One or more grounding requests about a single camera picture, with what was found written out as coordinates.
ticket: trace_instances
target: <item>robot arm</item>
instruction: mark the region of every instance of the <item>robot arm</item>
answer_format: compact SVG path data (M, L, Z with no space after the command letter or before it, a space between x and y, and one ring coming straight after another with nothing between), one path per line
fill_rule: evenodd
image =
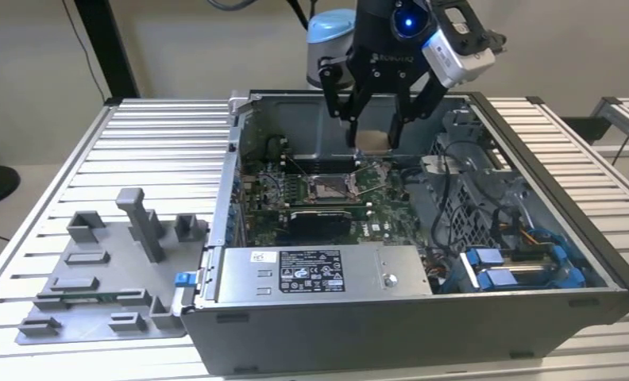
M455 20L452 13L463 19ZM330 116L350 123L348 145L356 147L357 123L372 95L394 94L388 143L397 148L404 125L431 117L448 89L493 66L493 42L504 43L504 37L484 29L468 0L358 0L348 56L320 60ZM336 90L344 64L356 80L345 101ZM428 84L412 100L412 85L427 73Z

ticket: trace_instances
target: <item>blue latch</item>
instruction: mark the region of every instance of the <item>blue latch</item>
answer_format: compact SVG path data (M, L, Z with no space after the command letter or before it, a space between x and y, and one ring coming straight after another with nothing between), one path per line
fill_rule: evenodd
M179 272L177 274L177 287L195 287L197 286L197 275L190 272Z

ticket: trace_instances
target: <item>white wall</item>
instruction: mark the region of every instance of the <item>white wall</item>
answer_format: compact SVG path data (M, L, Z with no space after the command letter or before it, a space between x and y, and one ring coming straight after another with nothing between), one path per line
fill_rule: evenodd
M100 105L60 0L0 0L0 163L63 162Z
M604 95L629 96L629 0L471 2L509 35L509 53L467 89L539 95L563 114L587 114ZM234 88L305 86L305 31L284 1L238 13L205 0L112 3L143 95L222 98ZM0 162L63 161L99 107L60 0L0 0Z

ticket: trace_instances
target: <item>gray post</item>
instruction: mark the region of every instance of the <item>gray post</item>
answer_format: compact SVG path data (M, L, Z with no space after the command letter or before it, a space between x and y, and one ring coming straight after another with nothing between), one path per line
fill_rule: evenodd
M143 207L143 198L146 193L141 188L125 188L116 197L116 207L126 211L131 224L134 225L134 234L143 245L147 258L153 263L165 259L165 250L159 245L159 239L155 226L150 223L149 214Z

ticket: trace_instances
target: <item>motherboard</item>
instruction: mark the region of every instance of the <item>motherboard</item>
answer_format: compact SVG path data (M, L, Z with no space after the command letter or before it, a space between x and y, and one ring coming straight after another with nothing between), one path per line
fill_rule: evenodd
M352 171L333 173L346 167ZM286 158L254 168L243 176L249 246L428 246L428 231L404 187L407 168L392 161L365 159L322 169Z

